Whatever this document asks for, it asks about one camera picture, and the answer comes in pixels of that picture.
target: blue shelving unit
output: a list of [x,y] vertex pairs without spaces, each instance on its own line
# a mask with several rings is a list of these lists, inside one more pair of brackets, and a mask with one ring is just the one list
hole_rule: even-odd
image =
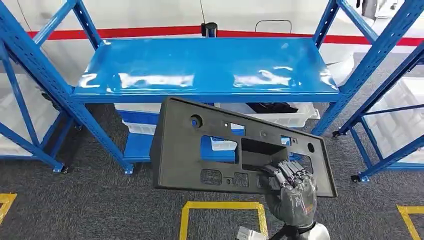
[[[424,104],[411,105],[396,107],[392,109],[384,109],[378,111],[370,111],[370,109],[377,103],[388,90],[390,90],[401,77],[411,71],[416,65],[423,64],[422,60],[424,59],[424,41],[396,68],[396,70],[378,87],[378,89],[365,101],[365,103],[347,120],[343,126],[338,130],[333,132],[335,137],[340,135],[346,135],[350,131],[356,146],[359,149],[359,152],[363,158],[363,161],[366,165],[366,170],[360,172],[359,175],[352,176],[352,180],[355,182],[368,182],[369,177],[382,171],[384,169],[389,170],[423,170],[424,163],[407,163],[407,162],[397,162],[402,158],[408,156],[409,154],[415,152],[417,149],[424,147],[424,135],[421,135],[417,139],[406,144],[404,147],[393,152],[387,157],[383,157],[382,153],[379,150],[377,141],[373,135],[373,132],[370,130],[367,125],[364,117],[375,114],[382,113],[391,113],[397,111],[403,111],[408,109],[418,109],[424,108]],[[361,139],[358,137],[358,134],[355,131],[355,125],[361,123],[363,126],[366,135],[368,136],[377,156],[378,162],[373,164],[370,160],[370,157],[365,150]]]
[[[346,84],[337,88],[319,47],[340,8],[372,47]],[[0,27],[9,54],[87,127],[126,174],[132,174],[132,163],[148,160],[150,140],[130,134],[122,153],[85,103],[160,103],[166,96],[204,103],[330,102],[312,131],[321,135],[423,8],[424,0],[406,0],[380,36],[345,0],[328,2],[312,38],[101,39],[81,0],[68,0],[34,39],[0,2]],[[39,49],[71,10],[96,50],[75,88],[66,84]]]

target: black plastic panel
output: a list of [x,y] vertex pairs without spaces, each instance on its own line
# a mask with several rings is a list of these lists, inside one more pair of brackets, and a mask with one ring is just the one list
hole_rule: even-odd
[[[231,123],[245,126],[245,136],[233,134]],[[200,144],[205,135],[236,142],[235,162],[202,159]],[[282,144],[281,136],[290,137],[290,144]],[[150,148],[153,186],[262,194],[266,192],[258,185],[262,172],[256,169],[274,161],[288,160],[288,153],[310,157],[319,197],[337,196],[321,137],[210,105],[169,97],[162,103]]]

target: robotic hand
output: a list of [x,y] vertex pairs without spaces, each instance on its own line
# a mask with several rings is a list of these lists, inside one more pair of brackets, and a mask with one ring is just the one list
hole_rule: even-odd
[[[284,227],[270,240],[283,236],[293,240],[329,240],[327,228],[314,220],[317,183],[313,175],[296,161],[266,165],[264,170],[275,177],[280,188],[279,194],[270,191],[265,195],[266,204],[277,219],[285,222]],[[269,177],[261,176],[259,181],[262,187],[272,189]]]

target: yellow tape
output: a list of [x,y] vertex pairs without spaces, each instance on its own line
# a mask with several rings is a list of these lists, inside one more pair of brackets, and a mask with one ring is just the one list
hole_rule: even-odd
[[409,233],[411,234],[412,239],[421,240],[417,230],[415,229],[414,224],[412,223],[412,220],[409,214],[424,214],[424,206],[399,206],[399,205],[396,205],[396,206],[397,206],[397,209],[399,210],[400,215],[403,218],[403,221],[406,224],[406,227],[409,230]]
[[0,207],[0,225],[2,224],[3,219],[11,208],[11,205],[15,200],[16,196],[16,193],[0,193],[0,204],[2,204]]
[[268,237],[267,218],[264,205],[257,201],[188,201],[181,212],[181,225],[179,227],[179,240],[187,239],[189,228],[189,209],[256,209],[259,217],[260,232]]

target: shelf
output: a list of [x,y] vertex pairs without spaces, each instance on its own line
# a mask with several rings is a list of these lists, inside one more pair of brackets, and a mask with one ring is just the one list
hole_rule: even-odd
[[311,38],[103,40],[72,97],[84,103],[335,102]]
[[[130,133],[126,140],[124,160],[129,163],[150,162],[149,151],[153,135]],[[204,137],[200,146],[200,155],[205,161],[234,162],[234,151],[213,151],[211,138]]]

